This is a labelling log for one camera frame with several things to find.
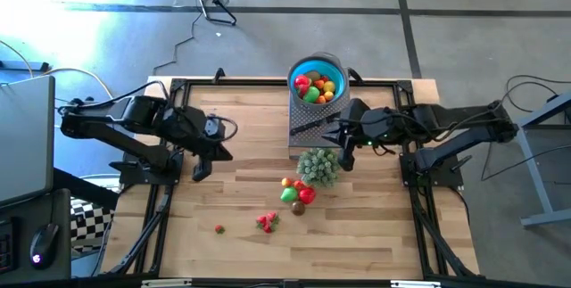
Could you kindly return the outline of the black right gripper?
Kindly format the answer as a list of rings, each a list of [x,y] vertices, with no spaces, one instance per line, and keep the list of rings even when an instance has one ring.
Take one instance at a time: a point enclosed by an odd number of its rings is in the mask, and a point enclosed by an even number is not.
[[[342,148],[338,163],[343,170],[352,171],[355,148],[370,146],[377,156],[395,155],[395,151],[388,148],[394,115],[390,108],[371,109],[361,99],[353,98],[337,119],[339,129],[328,130],[322,137]]]

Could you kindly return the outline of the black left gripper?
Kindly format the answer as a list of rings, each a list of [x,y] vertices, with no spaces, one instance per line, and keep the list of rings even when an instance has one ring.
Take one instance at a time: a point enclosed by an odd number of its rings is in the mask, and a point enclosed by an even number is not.
[[[183,119],[183,141],[181,147],[198,156],[192,179],[200,182],[212,172],[214,161],[231,161],[233,155],[219,141],[221,122],[201,113],[186,113]]]

